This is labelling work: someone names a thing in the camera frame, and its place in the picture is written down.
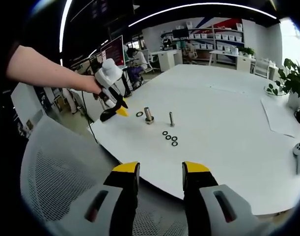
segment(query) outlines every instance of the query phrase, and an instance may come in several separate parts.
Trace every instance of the rubber o-ring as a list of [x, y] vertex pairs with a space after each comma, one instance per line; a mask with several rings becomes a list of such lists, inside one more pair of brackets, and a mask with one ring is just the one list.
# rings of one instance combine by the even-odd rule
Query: rubber o-ring
[[137, 114], [136, 114], [136, 117], [140, 117], [140, 116], [142, 116], [143, 115], [143, 112], [138, 112]]

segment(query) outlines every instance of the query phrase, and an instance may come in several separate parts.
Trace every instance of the white paper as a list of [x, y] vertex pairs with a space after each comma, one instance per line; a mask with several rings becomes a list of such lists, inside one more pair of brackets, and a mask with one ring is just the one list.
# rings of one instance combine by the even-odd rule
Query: white paper
[[262, 98], [261, 103], [266, 112], [271, 131], [296, 138], [300, 133], [300, 124], [297, 122], [292, 109], [278, 104], [270, 98]]

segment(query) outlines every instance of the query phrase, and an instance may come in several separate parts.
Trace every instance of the human hand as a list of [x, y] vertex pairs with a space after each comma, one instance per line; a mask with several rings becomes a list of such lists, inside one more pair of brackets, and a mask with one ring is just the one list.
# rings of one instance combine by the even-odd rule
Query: human hand
[[83, 88], [81, 90], [86, 92], [91, 92], [94, 94], [100, 94], [102, 88], [96, 83], [95, 77], [93, 75], [82, 75], [83, 76]]

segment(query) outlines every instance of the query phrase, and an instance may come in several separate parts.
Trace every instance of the hex bolt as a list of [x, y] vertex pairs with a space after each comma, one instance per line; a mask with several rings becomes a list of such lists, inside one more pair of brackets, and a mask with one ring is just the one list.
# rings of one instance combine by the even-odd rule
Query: hex bolt
[[169, 119], [170, 119], [170, 127], [174, 127], [175, 123], [174, 123], [173, 113], [172, 112], [169, 113]]
[[147, 124], [152, 124], [154, 122], [154, 117], [151, 115], [150, 109], [148, 107], [144, 108], [144, 113], [145, 113], [145, 123]]

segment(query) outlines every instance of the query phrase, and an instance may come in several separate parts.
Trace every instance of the computer monitor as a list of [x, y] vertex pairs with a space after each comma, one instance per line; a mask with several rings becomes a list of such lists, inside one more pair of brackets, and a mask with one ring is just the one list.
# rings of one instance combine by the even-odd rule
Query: computer monitor
[[188, 28], [184, 29], [175, 29], [172, 31], [174, 38], [185, 38], [189, 37], [189, 31]]
[[103, 47], [101, 47], [101, 54], [103, 61], [112, 58], [119, 68], [125, 67], [126, 64], [124, 59], [124, 45], [122, 35], [115, 38], [108, 44], [103, 45]]

